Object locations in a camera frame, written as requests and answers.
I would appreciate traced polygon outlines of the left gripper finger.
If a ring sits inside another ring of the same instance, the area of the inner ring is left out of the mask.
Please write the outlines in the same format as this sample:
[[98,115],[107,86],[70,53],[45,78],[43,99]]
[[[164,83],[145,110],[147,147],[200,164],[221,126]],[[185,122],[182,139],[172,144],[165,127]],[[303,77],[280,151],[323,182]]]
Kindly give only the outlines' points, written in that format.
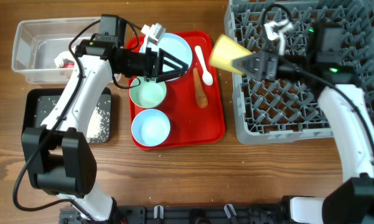
[[175,78],[183,77],[186,74],[186,70],[184,69],[176,69],[176,70],[169,70],[164,72],[163,70],[160,70],[157,74],[157,77],[155,79],[156,83],[160,82],[166,82]]
[[164,65],[170,67],[172,70],[188,70],[189,66],[178,59],[177,57],[173,56],[169,52],[166,52],[163,49],[159,49],[158,53],[158,60],[159,60],[159,67],[163,67]]

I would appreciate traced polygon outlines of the light blue plate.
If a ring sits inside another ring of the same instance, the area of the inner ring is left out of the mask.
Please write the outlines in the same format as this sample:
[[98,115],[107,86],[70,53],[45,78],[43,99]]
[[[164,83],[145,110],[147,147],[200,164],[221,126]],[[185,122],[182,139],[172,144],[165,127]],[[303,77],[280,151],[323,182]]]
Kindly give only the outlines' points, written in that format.
[[[146,50],[149,49],[152,52],[157,52],[159,49],[163,49],[166,52],[169,52],[173,56],[177,57],[181,61],[185,62],[189,68],[192,65],[192,49],[185,39],[181,36],[171,33],[165,33],[158,45],[149,43],[145,49],[140,48],[139,52],[145,54]],[[164,65],[162,68],[158,67],[158,71],[163,70],[164,72],[172,70],[170,67]],[[154,81],[155,79],[145,79],[145,81]]]

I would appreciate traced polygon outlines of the green bowl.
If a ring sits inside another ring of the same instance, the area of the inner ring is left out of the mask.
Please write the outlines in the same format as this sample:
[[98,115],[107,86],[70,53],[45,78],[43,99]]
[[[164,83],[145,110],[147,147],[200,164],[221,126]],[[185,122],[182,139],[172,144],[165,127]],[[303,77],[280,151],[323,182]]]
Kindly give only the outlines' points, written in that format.
[[154,81],[145,81],[143,78],[135,78],[130,85],[130,100],[140,108],[156,108],[164,101],[167,95],[165,82],[156,83]]

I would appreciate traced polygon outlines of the yellow cup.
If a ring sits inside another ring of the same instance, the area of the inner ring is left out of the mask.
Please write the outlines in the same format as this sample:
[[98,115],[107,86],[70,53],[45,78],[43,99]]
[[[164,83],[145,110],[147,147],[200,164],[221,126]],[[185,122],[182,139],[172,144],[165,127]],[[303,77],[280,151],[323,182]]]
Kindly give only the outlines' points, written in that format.
[[251,51],[247,50],[225,34],[222,34],[213,46],[209,64],[213,67],[242,75],[243,72],[233,67],[233,61],[234,59],[252,54]]

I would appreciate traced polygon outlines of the white plastic spoon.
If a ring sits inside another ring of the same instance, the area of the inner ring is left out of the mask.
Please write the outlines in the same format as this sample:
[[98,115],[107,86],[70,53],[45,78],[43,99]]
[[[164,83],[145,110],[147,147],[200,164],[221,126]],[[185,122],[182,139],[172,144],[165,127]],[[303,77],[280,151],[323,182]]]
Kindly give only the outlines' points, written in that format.
[[202,67],[202,71],[203,71],[202,80],[203,80],[203,82],[208,86],[213,85],[213,77],[212,77],[212,74],[207,69],[201,46],[196,45],[194,50],[195,50],[197,58],[200,62],[200,65]]

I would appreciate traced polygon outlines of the orange carrot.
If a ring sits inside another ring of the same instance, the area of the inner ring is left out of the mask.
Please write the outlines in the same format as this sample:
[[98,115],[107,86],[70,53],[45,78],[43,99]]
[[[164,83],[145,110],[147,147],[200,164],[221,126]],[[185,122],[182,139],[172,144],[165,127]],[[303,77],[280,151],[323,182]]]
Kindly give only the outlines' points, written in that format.
[[208,99],[203,90],[202,83],[199,77],[199,71],[197,68],[193,69],[194,77],[194,89],[195,89],[195,101],[199,108],[205,108],[208,106]]

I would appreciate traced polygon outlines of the light blue bowl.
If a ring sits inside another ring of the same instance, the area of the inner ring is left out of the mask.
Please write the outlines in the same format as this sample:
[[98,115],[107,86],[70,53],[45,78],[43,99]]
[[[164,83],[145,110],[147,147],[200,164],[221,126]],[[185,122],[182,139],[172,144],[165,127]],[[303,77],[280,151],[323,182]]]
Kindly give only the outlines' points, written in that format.
[[169,136],[171,123],[160,110],[147,109],[138,113],[131,123],[133,138],[142,146],[154,147],[162,144]]

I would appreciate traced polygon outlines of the red snack wrapper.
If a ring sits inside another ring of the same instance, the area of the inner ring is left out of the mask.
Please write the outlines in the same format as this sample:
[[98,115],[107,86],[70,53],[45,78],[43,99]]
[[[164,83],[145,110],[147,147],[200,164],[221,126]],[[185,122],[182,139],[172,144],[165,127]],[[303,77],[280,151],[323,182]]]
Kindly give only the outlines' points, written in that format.
[[67,76],[67,77],[71,77],[71,76],[72,76],[72,73],[73,73],[74,66],[75,66],[75,63],[74,63],[74,62],[71,62],[71,63],[65,63],[65,64],[61,67],[62,71],[60,72],[60,74],[61,74],[61,75],[64,75],[64,76]]

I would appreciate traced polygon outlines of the white tissue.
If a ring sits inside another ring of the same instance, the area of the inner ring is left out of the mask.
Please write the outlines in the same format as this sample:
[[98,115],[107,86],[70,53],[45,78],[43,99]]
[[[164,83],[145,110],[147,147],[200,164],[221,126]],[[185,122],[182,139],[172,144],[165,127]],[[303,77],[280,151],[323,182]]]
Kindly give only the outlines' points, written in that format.
[[57,68],[62,68],[64,65],[73,63],[74,59],[70,51],[64,51],[59,53],[59,55],[54,59],[55,66]]

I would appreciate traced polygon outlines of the white rice pile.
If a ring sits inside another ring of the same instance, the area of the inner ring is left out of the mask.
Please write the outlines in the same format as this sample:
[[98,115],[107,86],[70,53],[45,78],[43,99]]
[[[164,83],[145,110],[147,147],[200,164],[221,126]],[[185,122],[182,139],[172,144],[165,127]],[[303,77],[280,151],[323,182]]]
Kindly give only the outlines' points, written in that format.
[[[57,104],[60,96],[38,96],[33,115],[33,127],[38,128]],[[90,144],[104,143],[110,136],[111,95],[102,94],[90,118],[86,140]]]

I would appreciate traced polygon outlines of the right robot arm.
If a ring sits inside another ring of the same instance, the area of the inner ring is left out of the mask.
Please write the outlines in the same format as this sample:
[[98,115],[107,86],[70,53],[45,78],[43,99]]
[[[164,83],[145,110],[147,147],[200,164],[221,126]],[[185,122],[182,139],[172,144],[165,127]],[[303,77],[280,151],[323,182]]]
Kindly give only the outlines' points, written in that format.
[[325,198],[284,197],[278,220],[289,223],[374,223],[374,127],[353,67],[342,65],[342,27],[316,22],[306,54],[288,58],[283,49],[228,49],[227,69],[255,80],[304,82],[315,94],[334,135],[343,182]]

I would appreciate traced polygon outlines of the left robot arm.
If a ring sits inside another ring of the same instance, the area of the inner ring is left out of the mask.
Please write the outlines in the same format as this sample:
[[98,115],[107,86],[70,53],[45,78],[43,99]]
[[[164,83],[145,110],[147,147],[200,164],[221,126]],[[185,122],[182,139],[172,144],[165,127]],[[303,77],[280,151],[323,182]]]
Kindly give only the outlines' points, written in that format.
[[37,128],[21,136],[27,175],[35,189],[68,202],[83,223],[126,223],[116,200],[96,183],[97,164],[86,140],[95,106],[107,84],[122,74],[139,81],[164,82],[182,77],[188,65],[165,50],[143,53],[124,45],[126,28],[139,27],[116,15],[104,14],[89,39],[79,35],[69,43],[75,65],[57,104]]

